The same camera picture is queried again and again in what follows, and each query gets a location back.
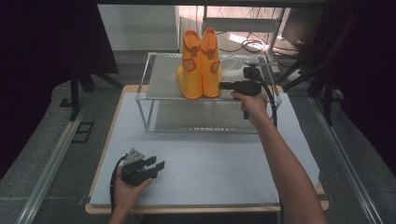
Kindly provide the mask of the black monitor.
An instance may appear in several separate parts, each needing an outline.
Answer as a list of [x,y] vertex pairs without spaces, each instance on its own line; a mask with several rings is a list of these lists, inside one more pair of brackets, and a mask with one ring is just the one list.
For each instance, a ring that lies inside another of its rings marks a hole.
[[320,8],[292,8],[282,36],[300,53],[311,50],[323,10]]

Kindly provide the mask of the person's right hand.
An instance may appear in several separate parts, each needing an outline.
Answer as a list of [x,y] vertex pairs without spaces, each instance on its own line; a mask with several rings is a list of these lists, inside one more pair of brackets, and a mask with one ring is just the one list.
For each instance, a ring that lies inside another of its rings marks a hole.
[[233,91],[231,96],[241,101],[241,110],[248,112],[248,120],[256,129],[260,129],[270,122],[266,111],[267,95],[265,93],[261,92],[258,95],[249,96]]

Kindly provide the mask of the metal shoe rack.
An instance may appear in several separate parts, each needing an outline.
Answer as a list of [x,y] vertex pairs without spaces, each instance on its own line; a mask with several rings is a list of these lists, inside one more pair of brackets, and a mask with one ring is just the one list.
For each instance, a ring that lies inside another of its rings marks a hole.
[[[282,100],[274,84],[276,63],[266,55],[232,55],[219,57],[224,82],[243,81],[243,69],[255,67],[261,74],[273,98],[268,101],[270,114],[280,107]],[[177,83],[177,69],[181,65],[178,53],[151,53],[135,97],[143,125],[148,132],[213,132],[254,133],[255,128],[244,118],[240,103],[229,90],[222,90],[216,98],[205,96],[189,100]]]

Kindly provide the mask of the yellow rain boot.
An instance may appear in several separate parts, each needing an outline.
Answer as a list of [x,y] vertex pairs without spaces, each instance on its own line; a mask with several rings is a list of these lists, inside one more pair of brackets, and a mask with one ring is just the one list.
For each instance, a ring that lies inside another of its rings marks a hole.
[[181,65],[177,69],[177,83],[183,96],[195,100],[203,95],[201,74],[201,40],[196,31],[183,35]]
[[205,30],[201,47],[204,96],[215,98],[220,93],[221,67],[219,63],[217,34],[213,28],[207,28]]

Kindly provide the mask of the black tripod stand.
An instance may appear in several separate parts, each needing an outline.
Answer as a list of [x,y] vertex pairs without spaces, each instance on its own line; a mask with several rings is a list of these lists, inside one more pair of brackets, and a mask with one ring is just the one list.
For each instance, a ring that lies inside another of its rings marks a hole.
[[314,51],[301,57],[285,73],[285,76],[290,75],[292,71],[295,71],[304,62],[311,62],[317,57],[323,56],[323,59],[317,66],[314,66],[309,72],[300,75],[293,81],[281,85],[284,91],[288,91],[312,77],[313,80],[307,89],[307,93],[309,96],[316,97],[321,91],[324,91],[324,107],[322,114],[330,126],[332,126],[331,112],[333,91],[333,76],[330,72],[330,67],[359,16],[359,12],[351,12],[348,18],[345,19],[345,22],[340,21],[337,28],[332,30],[332,33],[326,37],[324,42]]
[[116,87],[119,90],[124,88],[124,84],[111,77],[109,74],[95,71],[93,73],[83,74],[82,72],[74,72],[70,79],[70,97],[63,98],[59,104],[59,107],[70,107],[71,116],[70,121],[77,119],[82,105],[79,102],[79,88],[82,88],[85,92],[93,92],[95,90],[95,84],[92,79],[92,75],[95,75],[110,85]]

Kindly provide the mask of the metal frame stand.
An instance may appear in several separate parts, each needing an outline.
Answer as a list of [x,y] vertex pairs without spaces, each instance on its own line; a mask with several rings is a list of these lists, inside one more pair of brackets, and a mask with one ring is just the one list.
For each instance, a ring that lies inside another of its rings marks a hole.
[[287,10],[281,7],[203,7],[202,31],[214,28],[217,36],[234,43],[222,52],[271,52]]

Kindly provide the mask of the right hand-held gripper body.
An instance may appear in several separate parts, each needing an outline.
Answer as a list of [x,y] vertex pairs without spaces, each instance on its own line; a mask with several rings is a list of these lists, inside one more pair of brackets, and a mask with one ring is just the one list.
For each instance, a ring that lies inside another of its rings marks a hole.
[[[260,72],[255,67],[245,67],[243,69],[246,80],[237,81],[233,87],[233,91],[255,96],[262,92],[262,77]],[[248,119],[248,112],[243,112],[244,118]]]

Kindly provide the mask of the person's left hand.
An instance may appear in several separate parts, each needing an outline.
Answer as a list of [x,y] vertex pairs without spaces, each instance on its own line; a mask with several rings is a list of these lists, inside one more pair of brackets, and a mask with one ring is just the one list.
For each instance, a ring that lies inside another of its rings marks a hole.
[[145,180],[137,187],[130,186],[121,180],[122,168],[119,167],[116,173],[114,185],[114,200],[115,206],[113,214],[116,217],[127,216],[131,209],[134,207],[135,202],[139,195],[151,184],[152,178]]

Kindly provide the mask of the aluminium floor rail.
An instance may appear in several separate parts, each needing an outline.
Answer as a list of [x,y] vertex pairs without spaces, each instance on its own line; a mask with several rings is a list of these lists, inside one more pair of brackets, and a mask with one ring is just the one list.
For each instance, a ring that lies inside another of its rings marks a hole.
[[84,113],[92,100],[91,93],[85,93],[78,103],[79,111],[74,116],[73,120],[67,122],[64,131],[53,149],[49,160],[42,171],[40,177],[36,181],[35,187],[32,190],[26,204],[21,210],[20,215],[16,220],[16,224],[32,224],[35,216],[50,188],[50,185],[55,177],[64,155],[72,141],[73,135],[77,131]]
[[379,215],[372,197],[369,195],[367,188],[363,186],[363,183],[353,164],[351,163],[333,126],[331,126],[324,118],[324,109],[320,105],[319,99],[310,97],[309,101],[314,107],[319,123],[322,126],[324,132],[326,133],[327,137],[329,138],[334,154],[339,161],[345,173],[347,181],[353,192],[355,193],[361,209],[366,216],[369,224],[384,224],[384,221]]

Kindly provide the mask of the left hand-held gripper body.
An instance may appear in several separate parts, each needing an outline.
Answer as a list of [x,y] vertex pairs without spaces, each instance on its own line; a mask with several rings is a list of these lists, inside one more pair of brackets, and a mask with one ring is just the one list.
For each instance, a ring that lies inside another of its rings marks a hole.
[[132,148],[122,165],[121,180],[130,186],[140,186],[147,179],[143,171],[145,166],[145,155]]

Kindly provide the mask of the dark curtain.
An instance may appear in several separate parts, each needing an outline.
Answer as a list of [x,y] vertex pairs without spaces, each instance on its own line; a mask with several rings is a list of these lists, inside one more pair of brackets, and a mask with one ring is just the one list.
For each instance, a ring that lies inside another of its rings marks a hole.
[[341,108],[396,175],[396,0],[363,0],[330,66]]
[[117,72],[94,0],[0,0],[0,179],[56,86],[73,76]]

